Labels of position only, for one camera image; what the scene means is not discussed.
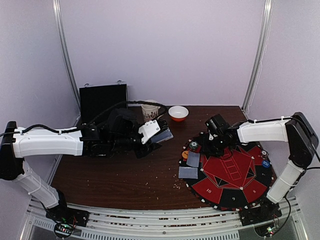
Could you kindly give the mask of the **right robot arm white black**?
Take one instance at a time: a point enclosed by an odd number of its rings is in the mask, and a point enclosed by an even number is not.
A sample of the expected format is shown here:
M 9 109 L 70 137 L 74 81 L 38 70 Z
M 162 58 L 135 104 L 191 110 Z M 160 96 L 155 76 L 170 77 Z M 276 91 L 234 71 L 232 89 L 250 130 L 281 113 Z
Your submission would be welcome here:
M 199 195 L 221 211 L 243 212 L 247 222 L 274 217 L 318 155 L 319 138 L 302 112 L 234 125 L 217 114 L 205 125 Z

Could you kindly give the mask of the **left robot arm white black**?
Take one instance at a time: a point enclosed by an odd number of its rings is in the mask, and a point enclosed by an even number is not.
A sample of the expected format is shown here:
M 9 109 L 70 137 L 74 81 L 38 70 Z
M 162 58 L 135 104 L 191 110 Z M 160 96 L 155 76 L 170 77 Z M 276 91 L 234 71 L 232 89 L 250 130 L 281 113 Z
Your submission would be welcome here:
M 74 157 L 111 157 L 133 151 L 143 158 L 161 147 L 153 138 L 168 129 L 162 116 L 167 106 L 155 103 L 160 109 L 151 120 L 138 123 L 135 113 L 126 108 L 126 102 L 116 103 L 101 112 L 107 119 L 95 118 L 73 128 L 53 129 L 43 124 L 19 127 L 8 122 L 1 134 L 0 177 L 13 181 L 42 204 L 48 217 L 58 223 L 77 220 L 75 212 L 67 206 L 64 194 L 48 185 L 35 173 L 26 158 L 30 156 L 69 155 Z

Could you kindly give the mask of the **stack of poker chips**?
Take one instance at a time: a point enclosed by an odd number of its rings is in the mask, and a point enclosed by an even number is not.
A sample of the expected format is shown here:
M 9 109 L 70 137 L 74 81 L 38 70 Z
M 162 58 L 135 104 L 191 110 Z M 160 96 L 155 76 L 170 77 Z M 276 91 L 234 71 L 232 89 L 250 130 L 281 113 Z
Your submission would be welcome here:
M 197 141 L 191 141 L 191 142 L 189 143 L 189 150 L 190 150 L 190 151 L 196 152 L 197 149 L 198 149 L 198 147 L 199 147 L 199 144 L 198 144 Z
M 263 159 L 267 159 L 268 156 L 269 156 L 269 154 L 268 154 L 267 151 L 265 151 L 265 150 L 262 150 L 262 151 L 261 151 L 261 157 L 262 157 Z

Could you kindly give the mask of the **dealt playing card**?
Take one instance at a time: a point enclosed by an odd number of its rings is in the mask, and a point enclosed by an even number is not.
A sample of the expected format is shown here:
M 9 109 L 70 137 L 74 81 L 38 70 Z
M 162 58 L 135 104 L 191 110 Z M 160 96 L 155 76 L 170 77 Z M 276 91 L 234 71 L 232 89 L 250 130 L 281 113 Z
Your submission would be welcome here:
M 179 179 L 198 179 L 198 168 L 180 166 L 178 168 Z
M 189 151 L 186 164 L 190 167 L 198 168 L 199 162 L 200 162 L 200 156 L 201 156 L 200 153 Z

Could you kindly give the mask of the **deck of playing cards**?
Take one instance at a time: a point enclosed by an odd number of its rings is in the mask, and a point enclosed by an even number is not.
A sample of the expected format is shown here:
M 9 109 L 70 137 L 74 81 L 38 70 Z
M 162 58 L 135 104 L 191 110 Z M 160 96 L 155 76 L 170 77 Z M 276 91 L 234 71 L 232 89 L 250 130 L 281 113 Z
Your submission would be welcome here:
M 171 130 L 168 128 L 162 132 L 160 132 L 159 134 L 156 134 L 154 135 L 152 138 L 151 138 L 151 142 L 152 143 L 162 143 L 162 142 L 165 142 L 167 140 L 170 140 L 172 139 L 174 136 L 171 132 Z

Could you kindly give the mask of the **blue small blind button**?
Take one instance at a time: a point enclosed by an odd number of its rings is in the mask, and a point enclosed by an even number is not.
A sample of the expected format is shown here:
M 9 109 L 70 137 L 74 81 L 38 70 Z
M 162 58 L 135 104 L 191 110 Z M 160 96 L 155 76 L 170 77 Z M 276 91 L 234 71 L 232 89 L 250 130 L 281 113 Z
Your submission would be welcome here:
M 269 168 L 271 166 L 270 162 L 268 160 L 263 160 L 261 162 L 261 165 L 264 167 L 264 168 Z

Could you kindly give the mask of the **orange big blind button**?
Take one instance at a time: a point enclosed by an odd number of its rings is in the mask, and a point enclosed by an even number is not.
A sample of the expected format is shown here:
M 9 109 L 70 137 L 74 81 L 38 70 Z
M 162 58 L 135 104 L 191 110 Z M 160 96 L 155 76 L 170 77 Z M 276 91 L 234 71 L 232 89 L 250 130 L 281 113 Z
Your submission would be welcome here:
M 181 153 L 181 156 L 184 158 L 184 159 L 187 159 L 188 158 L 188 155 L 189 155 L 189 151 L 188 150 L 185 150 Z

